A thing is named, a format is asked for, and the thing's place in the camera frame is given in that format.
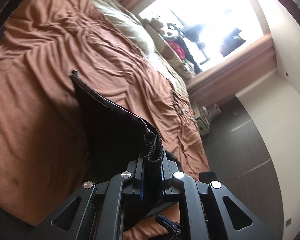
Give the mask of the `black pants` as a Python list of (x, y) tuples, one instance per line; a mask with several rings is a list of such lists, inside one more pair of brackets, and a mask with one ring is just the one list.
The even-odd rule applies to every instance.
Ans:
[(87, 136), (92, 171), (97, 182), (109, 181), (143, 154), (143, 200), (163, 201), (163, 155), (159, 131), (145, 119), (105, 98), (89, 87), (73, 70), (70, 79), (79, 103)]

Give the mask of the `brown bed blanket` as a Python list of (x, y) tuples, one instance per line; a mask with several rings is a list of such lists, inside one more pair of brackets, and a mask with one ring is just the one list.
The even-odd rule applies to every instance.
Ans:
[(0, 239), (209, 239), (187, 97), (91, 0), (0, 0)]

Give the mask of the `white drawer cabinet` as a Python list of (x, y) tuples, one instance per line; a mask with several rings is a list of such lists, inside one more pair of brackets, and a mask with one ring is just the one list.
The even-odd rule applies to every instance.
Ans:
[(213, 105), (211, 108), (207, 109), (204, 106), (193, 103), (191, 107), (194, 111), (194, 119), (196, 120), (200, 135), (204, 136), (209, 134), (211, 131), (210, 125), (212, 120), (219, 116), (222, 111), (217, 105)]

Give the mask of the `pile of clothes and toys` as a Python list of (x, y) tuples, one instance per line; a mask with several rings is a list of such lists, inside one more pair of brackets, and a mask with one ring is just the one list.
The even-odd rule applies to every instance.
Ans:
[(191, 55), (181, 30), (174, 23), (164, 23), (158, 17), (140, 19), (154, 41), (157, 51), (185, 81), (192, 79), (200, 69)]

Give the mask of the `beige duvet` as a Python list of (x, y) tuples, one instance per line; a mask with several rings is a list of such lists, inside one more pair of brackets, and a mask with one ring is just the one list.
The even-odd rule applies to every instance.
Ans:
[(150, 65), (170, 80), (174, 90), (188, 98), (186, 85), (181, 77), (183, 64), (165, 56), (167, 44), (150, 25), (142, 23), (117, 0), (90, 0), (128, 39), (141, 51)]

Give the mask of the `pink curtain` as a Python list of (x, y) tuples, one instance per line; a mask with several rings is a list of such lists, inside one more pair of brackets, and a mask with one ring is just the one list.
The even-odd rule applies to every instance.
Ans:
[[(126, 9), (137, 11), (153, 0), (118, 1)], [(258, 1), (251, 0), (251, 2), (256, 10), (264, 36), (242, 52), (190, 79), (187, 82), (187, 91), (192, 101), (204, 106), (213, 105), (276, 70), (274, 42), (269, 25)]]

